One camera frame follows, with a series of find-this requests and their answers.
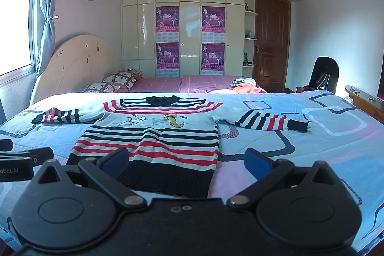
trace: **cream headboard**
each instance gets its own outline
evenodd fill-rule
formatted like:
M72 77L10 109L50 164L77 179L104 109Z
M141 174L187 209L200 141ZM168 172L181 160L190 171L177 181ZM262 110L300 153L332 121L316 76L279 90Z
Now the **cream headboard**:
M76 36L55 51L36 81L30 105L52 95L81 92L117 70L119 63L101 38Z

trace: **white shelf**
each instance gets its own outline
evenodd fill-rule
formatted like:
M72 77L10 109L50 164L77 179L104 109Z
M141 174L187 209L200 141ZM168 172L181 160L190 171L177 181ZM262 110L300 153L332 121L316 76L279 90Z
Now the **white shelf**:
M254 12L254 11L249 11L249 10L246 10L245 13L246 13L246 14L247 14L247 13L249 13L249 14L254 14L255 16L257 15L256 12Z

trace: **yellow dinosaur graphic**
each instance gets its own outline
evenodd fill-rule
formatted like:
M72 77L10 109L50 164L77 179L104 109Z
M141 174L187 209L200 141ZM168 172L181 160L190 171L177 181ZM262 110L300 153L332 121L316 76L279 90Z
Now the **yellow dinosaur graphic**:
M173 127L176 127L176 128L181 128L184 126L184 123L181 123L181 124L178 124L176 122L176 114L167 114L167 115L164 115L164 120L168 120L170 125L173 126Z

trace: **striped sweater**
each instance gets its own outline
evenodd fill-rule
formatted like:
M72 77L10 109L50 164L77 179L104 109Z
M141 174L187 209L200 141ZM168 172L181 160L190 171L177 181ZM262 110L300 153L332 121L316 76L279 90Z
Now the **striped sweater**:
M204 198L217 164L219 120L257 130L307 131L307 123L281 115L176 96L119 99L70 111L52 108L32 123L94 122L76 142L67 164L125 147L129 166L117 179L124 185Z

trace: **wooden dresser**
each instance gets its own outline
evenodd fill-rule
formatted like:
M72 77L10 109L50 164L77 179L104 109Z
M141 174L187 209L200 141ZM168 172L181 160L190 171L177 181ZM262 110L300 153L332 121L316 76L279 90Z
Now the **wooden dresser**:
M384 124L384 102L368 95L353 86L345 86L345 91L353 99L353 105Z

